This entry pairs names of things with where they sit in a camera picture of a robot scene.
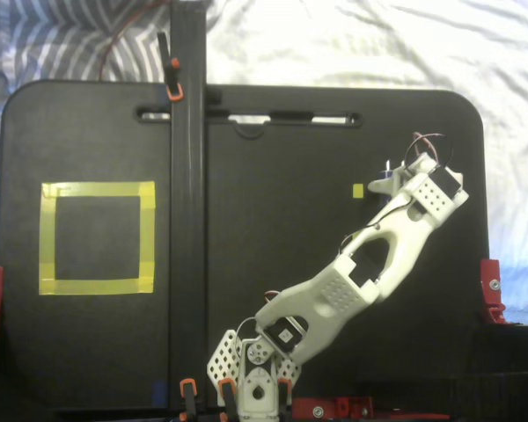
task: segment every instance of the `bolt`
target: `bolt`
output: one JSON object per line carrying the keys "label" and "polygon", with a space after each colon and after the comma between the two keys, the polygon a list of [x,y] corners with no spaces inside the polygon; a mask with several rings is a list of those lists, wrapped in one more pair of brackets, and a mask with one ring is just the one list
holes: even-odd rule
{"label": "bolt", "polygon": [[501,288],[501,283],[499,282],[499,280],[491,280],[489,286],[493,290],[498,290],[499,288]]}
{"label": "bolt", "polygon": [[317,406],[313,409],[313,416],[315,418],[322,418],[324,414],[325,414],[325,411],[323,411],[323,408],[320,406]]}

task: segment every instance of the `white robotic arm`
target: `white robotic arm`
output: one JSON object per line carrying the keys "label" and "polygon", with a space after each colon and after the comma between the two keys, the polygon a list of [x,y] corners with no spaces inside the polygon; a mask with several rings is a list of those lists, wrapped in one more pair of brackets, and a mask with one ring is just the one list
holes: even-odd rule
{"label": "white robotic arm", "polygon": [[[229,342],[238,348],[238,360],[230,357],[238,373],[210,370],[220,359],[223,340],[214,353],[208,375],[217,390],[226,377],[238,385],[238,415],[242,418],[276,421],[278,380],[289,372],[287,379],[295,383],[301,364],[328,347],[351,317],[390,295],[413,269],[430,233],[468,198],[462,175],[439,166],[425,153],[409,166],[395,169],[390,178],[371,182],[368,189],[392,199],[325,269],[283,290],[258,311],[254,318],[258,338],[239,345],[237,333],[229,332]],[[353,280],[356,263],[352,256],[379,238],[389,244],[383,271],[375,280]],[[300,318],[305,321],[303,326],[297,321]],[[282,370],[286,367],[297,371]]]}

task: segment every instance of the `yellow tape square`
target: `yellow tape square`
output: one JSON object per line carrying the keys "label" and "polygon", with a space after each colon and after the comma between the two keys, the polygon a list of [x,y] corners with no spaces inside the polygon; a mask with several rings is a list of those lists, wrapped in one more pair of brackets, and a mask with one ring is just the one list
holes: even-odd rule
{"label": "yellow tape square", "polygon": [[[57,280],[55,278],[56,200],[69,196],[138,196],[139,277],[121,280]],[[40,295],[126,295],[152,293],[155,274],[155,183],[74,182],[41,185],[39,237]]]}
{"label": "yellow tape square", "polygon": [[352,185],[352,198],[363,198],[363,184],[356,183]]}

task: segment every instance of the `orange clamp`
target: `orange clamp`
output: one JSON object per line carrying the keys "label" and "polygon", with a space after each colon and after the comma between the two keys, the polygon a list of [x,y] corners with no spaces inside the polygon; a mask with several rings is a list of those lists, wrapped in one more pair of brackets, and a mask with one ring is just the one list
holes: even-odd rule
{"label": "orange clamp", "polygon": [[233,380],[231,378],[223,378],[223,380],[221,380],[219,382],[219,392],[221,393],[221,397],[224,397],[223,386],[225,384],[230,384],[231,388],[232,388],[232,394],[234,394],[234,395],[237,394],[237,384],[235,384],[235,380]]}
{"label": "orange clamp", "polygon": [[288,380],[287,378],[278,378],[278,384],[280,383],[288,384],[288,394],[291,394],[291,380]]}
{"label": "orange clamp", "polygon": [[186,378],[180,381],[180,395],[182,396],[182,398],[186,397],[186,395],[184,394],[184,386],[186,384],[192,384],[192,386],[194,387],[194,396],[197,396],[197,387],[195,386],[195,380],[192,378]]}
{"label": "orange clamp", "polygon": [[170,92],[170,88],[168,88],[168,86],[166,86],[166,92],[168,93],[168,98],[171,101],[180,101],[181,99],[184,98],[184,91],[182,90],[182,85],[180,85],[180,83],[178,83],[178,94],[173,95]]}

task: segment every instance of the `mounting hole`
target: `mounting hole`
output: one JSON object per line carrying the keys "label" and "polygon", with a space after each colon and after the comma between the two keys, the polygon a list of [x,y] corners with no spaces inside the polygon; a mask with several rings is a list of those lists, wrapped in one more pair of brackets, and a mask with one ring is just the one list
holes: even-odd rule
{"label": "mounting hole", "polygon": [[264,397],[264,389],[260,385],[253,389],[253,397],[256,400],[261,400]]}

